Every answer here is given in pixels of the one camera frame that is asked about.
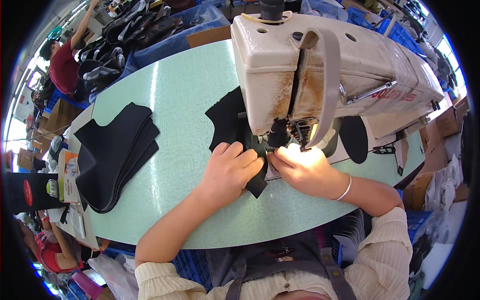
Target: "woman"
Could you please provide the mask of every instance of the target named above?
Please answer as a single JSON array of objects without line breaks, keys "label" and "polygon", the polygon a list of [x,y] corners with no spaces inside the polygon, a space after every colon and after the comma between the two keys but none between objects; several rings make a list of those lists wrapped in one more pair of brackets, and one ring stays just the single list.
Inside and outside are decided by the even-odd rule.
[{"label": "woman", "polygon": [[[35,255],[47,271],[52,273],[71,272],[83,268],[82,257],[85,254],[83,254],[81,245],[73,238],[63,234],[55,223],[50,223],[44,211],[38,211],[38,215],[42,220],[44,230],[36,236],[28,226],[18,220],[28,250]],[[91,254],[91,249],[88,249],[86,256],[91,256]]]},{"label": "woman", "polygon": [[208,250],[212,281],[219,283],[208,294],[198,283],[179,277],[168,262],[188,235],[240,197],[264,163],[254,150],[242,153],[242,149],[239,142],[219,144],[200,184],[140,239],[135,253],[140,300],[408,298],[412,246],[396,190],[337,171],[321,150],[314,147],[301,153],[295,144],[268,154],[283,180],[302,193],[354,204],[374,217],[372,231],[359,245],[354,263],[342,273],[330,250],[319,250],[309,230],[265,243],[220,249],[221,256]]}]

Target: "yellow rubber band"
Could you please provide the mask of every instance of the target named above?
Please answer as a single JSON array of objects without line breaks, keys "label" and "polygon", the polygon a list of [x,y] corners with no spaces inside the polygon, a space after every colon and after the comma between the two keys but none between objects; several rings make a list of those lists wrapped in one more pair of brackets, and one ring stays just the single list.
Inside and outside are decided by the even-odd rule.
[{"label": "yellow rubber band", "polygon": [[252,17],[252,16],[247,15],[246,13],[242,13],[241,16],[244,17],[244,18],[247,18],[247,19],[249,19],[249,20],[257,21],[257,22],[260,22],[260,23],[275,24],[275,23],[283,23],[283,22],[286,22],[286,21],[290,20],[290,19],[293,17],[293,12],[292,12],[292,11],[283,12],[283,16],[285,16],[286,13],[288,13],[288,17],[286,17],[285,19],[277,20],[277,21],[262,20],[262,19],[254,18],[254,17]]}]

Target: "cream ribbed shirt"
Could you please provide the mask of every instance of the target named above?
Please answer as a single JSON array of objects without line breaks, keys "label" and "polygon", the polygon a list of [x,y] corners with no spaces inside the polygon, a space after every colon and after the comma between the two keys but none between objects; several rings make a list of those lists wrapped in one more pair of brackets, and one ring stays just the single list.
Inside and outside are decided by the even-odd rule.
[{"label": "cream ribbed shirt", "polygon": [[[411,257],[407,215],[396,207],[372,219],[372,231],[359,245],[354,263],[345,269],[345,278],[358,300],[407,299]],[[181,278],[171,263],[141,264],[135,276],[139,300],[224,300],[232,282],[207,294],[200,284]],[[329,279],[294,271],[245,282],[240,300],[271,300],[295,290],[324,291],[332,300],[338,299]]]}]

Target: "woman's left hand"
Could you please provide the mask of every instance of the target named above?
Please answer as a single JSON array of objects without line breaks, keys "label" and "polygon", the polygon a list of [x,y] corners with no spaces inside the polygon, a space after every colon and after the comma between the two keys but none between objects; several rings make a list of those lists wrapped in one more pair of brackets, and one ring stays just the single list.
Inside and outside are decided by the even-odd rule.
[{"label": "woman's left hand", "polygon": [[240,142],[220,143],[208,160],[204,177],[193,193],[209,207],[218,210],[238,199],[264,165],[253,149],[243,152]]}]

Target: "cable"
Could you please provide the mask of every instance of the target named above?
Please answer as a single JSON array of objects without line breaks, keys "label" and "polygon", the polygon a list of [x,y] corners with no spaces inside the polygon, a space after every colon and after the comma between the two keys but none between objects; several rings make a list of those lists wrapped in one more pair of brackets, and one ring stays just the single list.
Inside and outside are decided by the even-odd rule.
[{"label": "cable", "polygon": [[276,20],[276,21],[257,19],[257,18],[254,18],[254,17],[252,17],[252,16],[249,16],[249,15],[247,15],[247,14],[245,14],[245,13],[242,13],[241,16],[244,17],[244,18],[246,18],[246,19],[249,19],[249,20],[252,20],[252,21],[256,21],[256,22],[260,22],[260,23],[276,24],[276,23],[286,22],[286,21],[290,20],[290,19],[293,17],[293,12],[292,12],[292,11],[283,12],[283,14],[285,14],[285,13],[288,13],[288,17],[286,17],[285,19]]},{"label": "cable", "polygon": [[37,135],[36,137],[24,138],[24,139],[18,139],[18,140],[10,140],[10,141],[5,141],[5,143],[8,143],[8,142],[16,142],[16,141],[32,141],[32,140],[35,140],[35,139],[37,139],[37,138],[39,138],[39,137],[42,137],[42,136],[44,136],[44,135],[46,135],[46,134],[49,134],[49,133],[52,133],[52,132],[55,132],[55,131],[58,131],[58,130],[65,129],[65,128],[69,127],[69,126],[70,126],[70,125],[65,125],[65,126],[63,126],[63,127],[61,127],[61,128],[58,128],[58,129],[55,129],[55,130],[46,132],[46,133],[41,134],[41,135]]}]

